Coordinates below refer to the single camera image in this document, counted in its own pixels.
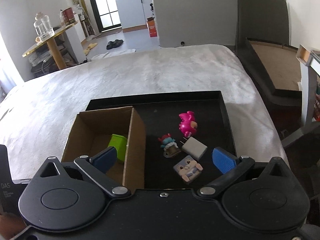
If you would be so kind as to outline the yellow slippers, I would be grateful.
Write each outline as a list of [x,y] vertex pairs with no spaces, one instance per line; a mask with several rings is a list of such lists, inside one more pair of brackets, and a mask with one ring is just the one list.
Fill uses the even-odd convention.
[[84,54],[87,56],[89,52],[95,48],[98,45],[98,43],[90,43],[86,49],[84,49]]

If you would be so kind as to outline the white charger plug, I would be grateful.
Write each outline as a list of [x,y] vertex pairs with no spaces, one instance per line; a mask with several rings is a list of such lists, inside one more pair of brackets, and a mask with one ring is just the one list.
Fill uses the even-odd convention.
[[182,151],[190,155],[196,161],[199,161],[207,150],[207,146],[193,137],[189,137],[182,142]]

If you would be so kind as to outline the white kitchen cabinet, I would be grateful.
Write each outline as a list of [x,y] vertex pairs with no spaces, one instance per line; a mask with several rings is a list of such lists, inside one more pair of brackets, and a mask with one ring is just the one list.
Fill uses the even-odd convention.
[[115,0],[124,33],[147,29],[147,18],[152,16],[153,0]]

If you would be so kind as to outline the green toy bin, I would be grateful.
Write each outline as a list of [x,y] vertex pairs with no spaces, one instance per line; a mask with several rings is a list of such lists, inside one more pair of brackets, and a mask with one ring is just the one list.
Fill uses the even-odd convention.
[[125,136],[112,134],[108,147],[114,147],[117,150],[117,159],[121,162],[125,161],[127,149],[127,138]]

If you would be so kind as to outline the small red-haired figurine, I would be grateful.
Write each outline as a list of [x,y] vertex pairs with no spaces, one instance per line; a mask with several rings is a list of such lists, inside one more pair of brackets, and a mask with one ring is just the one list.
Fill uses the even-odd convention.
[[161,143],[161,148],[163,148],[163,155],[166,158],[172,158],[181,152],[176,143],[176,140],[172,138],[170,133],[167,133],[158,138],[158,141]]

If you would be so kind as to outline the orange cardboard box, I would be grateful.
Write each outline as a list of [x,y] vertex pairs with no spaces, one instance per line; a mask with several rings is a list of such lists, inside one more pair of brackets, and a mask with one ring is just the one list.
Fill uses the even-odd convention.
[[157,37],[156,23],[153,17],[147,18],[147,26],[150,37]]

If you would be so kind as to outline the black framed board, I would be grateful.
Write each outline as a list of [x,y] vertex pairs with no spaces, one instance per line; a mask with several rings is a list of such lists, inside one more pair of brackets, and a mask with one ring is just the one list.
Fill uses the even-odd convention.
[[298,49],[287,44],[246,38],[236,54],[259,92],[269,101],[302,98],[298,83],[300,65]]

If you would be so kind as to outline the red tin can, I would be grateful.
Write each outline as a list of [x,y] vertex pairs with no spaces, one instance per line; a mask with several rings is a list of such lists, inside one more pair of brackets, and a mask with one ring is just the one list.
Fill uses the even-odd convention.
[[60,22],[62,26],[67,26],[75,22],[73,9],[71,7],[60,10]]

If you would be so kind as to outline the pink bird toy figure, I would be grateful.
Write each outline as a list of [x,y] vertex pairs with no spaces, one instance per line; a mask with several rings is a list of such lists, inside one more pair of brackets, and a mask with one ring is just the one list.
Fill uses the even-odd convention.
[[187,111],[186,113],[179,114],[181,122],[179,124],[179,130],[182,132],[185,138],[194,136],[197,133],[197,122],[194,112]]

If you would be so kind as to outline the clear glass jar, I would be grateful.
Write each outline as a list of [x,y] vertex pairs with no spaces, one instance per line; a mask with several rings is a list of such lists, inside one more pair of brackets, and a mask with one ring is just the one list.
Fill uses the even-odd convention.
[[52,28],[48,15],[38,12],[35,16],[34,28],[40,41],[46,40],[54,36],[55,31]]

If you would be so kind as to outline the brown cardboard box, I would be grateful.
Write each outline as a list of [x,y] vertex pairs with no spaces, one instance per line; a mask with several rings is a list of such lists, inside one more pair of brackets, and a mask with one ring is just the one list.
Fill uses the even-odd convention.
[[61,161],[71,162],[81,155],[95,156],[107,149],[114,134],[127,139],[125,158],[117,159],[105,174],[132,192],[143,189],[145,125],[131,106],[78,113]]

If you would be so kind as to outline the black slippers pair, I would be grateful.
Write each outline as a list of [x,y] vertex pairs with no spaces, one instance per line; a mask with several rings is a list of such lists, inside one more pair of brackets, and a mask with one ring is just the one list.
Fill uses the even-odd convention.
[[122,44],[124,43],[123,40],[119,40],[119,39],[116,39],[114,41],[109,41],[107,46],[106,46],[106,49],[107,50],[111,50],[111,49],[114,49],[114,48],[118,48],[120,46],[122,46]]

